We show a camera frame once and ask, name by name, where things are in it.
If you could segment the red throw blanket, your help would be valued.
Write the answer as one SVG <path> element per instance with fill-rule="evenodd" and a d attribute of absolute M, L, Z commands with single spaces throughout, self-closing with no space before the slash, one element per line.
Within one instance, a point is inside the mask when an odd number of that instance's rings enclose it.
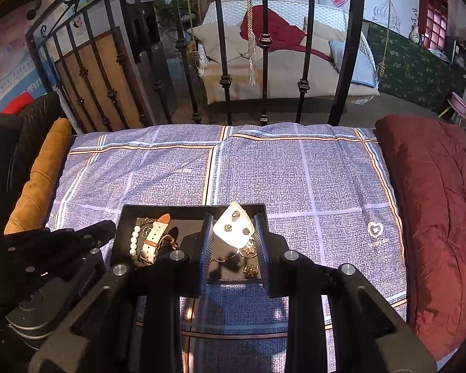
<path fill-rule="evenodd" d="M 305 39 L 305 33 L 295 25 L 290 25 L 279 14 L 267 10 L 268 31 L 271 37 L 269 51 L 298 51 L 305 52 L 306 48 L 301 45 Z M 252 32 L 255 36 L 257 46 L 261 46 L 260 38 L 263 33 L 263 6 L 256 5 L 252 8 Z"/>

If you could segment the beige strap wristwatch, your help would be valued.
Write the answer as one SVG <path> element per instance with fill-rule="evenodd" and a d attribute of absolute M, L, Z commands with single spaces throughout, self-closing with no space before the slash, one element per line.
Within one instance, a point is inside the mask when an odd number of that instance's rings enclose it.
<path fill-rule="evenodd" d="M 144 218 L 140 224 L 140 236 L 144 239 L 140 251 L 140 259 L 146 264 L 154 263 L 159 243 L 165 235 L 171 222 L 169 213 L 165 213 L 157 219 Z"/>

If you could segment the purple plaid bed sheet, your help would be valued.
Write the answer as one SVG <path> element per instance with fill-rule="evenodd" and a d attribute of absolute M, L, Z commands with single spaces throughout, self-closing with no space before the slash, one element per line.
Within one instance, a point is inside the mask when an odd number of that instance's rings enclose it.
<path fill-rule="evenodd" d="M 265 205 L 290 249 L 355 265 L 406 320 L 407 271 L 393 187 L 371 129 L 162 125 L 77 136 L 46 225 L 120 218 L 123 205 Z M 181 299 L 184 372 L 284 372 L 288 299 L 259 284 L 208 285 Z"/>

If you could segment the red phone booth cabinet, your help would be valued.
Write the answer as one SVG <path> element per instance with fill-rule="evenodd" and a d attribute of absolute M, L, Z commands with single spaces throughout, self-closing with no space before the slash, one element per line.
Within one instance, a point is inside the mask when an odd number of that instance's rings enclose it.
<path fill-rule="evenodd" d="M 422 47 L 445 50 L 448 13 L 448 0 L 419 0 L 418 30 Z"/>

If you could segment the green patterned cloth table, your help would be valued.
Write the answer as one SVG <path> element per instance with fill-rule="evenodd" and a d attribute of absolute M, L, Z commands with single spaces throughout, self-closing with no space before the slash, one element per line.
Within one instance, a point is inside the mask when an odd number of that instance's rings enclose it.
<path fill-rule="evenodd" d="M 385 63 L 379 91 L 439 112 L 452 93 L 463 96 L 465 73 L 392 30 L 370 23 L 366 36 L 377 63 Z"/>

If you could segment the mustard suede cushion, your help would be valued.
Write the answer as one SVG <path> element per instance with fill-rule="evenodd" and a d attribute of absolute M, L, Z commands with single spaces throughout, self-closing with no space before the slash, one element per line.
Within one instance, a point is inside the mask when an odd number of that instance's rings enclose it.
<path fill-rule="evenodd" d="M 71 138 L 71 123 L 65 118 L 56 120 L 45 137 L 29 180 L 7 221 L 5 235 L 43 227 Z"/>

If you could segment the white earring card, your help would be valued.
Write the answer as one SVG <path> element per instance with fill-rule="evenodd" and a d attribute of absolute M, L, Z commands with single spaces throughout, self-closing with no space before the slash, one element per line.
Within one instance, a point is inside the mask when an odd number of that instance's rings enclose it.
<path fill-rule="evenodd" d="M 232 201 L 213 226 L 213 233 L 221 241 L 240 249 L 255 233 L 250 216 L 236 201 Z"/>

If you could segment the gold flower brooch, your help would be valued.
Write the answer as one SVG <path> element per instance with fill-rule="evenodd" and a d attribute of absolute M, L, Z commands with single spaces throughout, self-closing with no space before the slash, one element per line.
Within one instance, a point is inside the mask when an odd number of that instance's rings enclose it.
<path fill-rule="evenodd" d="M 257 265 L 246 265 L 243 273 L 246 279 L 256 279 L 258 277 L 259 267 Z"/>

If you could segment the dark red quilted blanket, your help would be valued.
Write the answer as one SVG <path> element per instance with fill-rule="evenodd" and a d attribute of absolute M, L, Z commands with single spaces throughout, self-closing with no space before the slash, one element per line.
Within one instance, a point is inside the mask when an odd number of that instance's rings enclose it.
<path fill-rule="evenodd" d="M 402 221 L 407 322 L 442 360 L 466 339 L 466 132 L 387 115 L 375 135 Z"/>

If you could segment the beige sofa with pillows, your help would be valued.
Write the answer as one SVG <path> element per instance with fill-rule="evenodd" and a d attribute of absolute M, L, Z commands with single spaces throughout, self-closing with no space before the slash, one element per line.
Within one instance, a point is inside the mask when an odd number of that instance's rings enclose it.
<path fill-rule="evenodd" d="M 260 99 L 263 88 L 263 49 L 252 52 L 255 85 L 249 82 L 249 55 L 246 39 L 246 0 L 222 0 L 222 14 L 226 40 L 228 74 L 232 78 L 232 100 Z M 295 0 L 268 0 L 268 8 L 279 14 L 290 25 L 305 33 L 301 45 L 306 44 L 308 31 L 308 3 Z M 311 40 L 307 98 L 332 99 L 343 64 L 349 13 L 340 8 L 315 5 L 315 19 Z M 220 38 L 217 13 L 212 3 L 202 25 L 188 33 L 198 43 L 199 76 L 203 80 L 208 104 L 225 101 L 224 88 L 220 86 L 223 75 L 220 55 Z M 269 99 L 299 98 L 298 83 L 303 77 L 305 52 L 273 51 L 267 59 L 267 97 Z M 357 62 L 354 67 L 348 102 L 365 104 L 380 96 L 376 78 L 375 58 L 369 44 L 360 34 Z"/>

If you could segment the black quilted jacket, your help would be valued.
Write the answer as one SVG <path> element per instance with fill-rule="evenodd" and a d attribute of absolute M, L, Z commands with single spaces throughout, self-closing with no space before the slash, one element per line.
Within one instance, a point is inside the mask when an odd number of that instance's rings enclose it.
<path fill-rule="evenodd" d="M 64 115 L 54 92 L 33 100 L 17 115 L 0 112 L 0 226 L 7 224 L 46 135 Z"/>

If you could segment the pink stool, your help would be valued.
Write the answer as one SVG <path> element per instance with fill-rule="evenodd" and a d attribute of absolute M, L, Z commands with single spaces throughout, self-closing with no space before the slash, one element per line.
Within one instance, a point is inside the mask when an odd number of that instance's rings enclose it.
<path fill-rule="evenodd" d="M 452 122 L 461 125 L 462 121 L 466 120 L 466 103 L 463 98 L 452 92 L 446 101 L 448 105 L 440 112 L 438 118 L 443 118 L 448 113 L 452 113 Z"/>

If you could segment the wooden panel board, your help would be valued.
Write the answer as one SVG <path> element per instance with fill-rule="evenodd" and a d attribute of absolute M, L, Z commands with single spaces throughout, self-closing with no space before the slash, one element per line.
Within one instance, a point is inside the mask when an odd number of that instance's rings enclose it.
<path fill-rule="evenodd" d="M 99 35 L 62 28 L 48 46 L 83 131 L 152 126 L 120 28 Z"/>

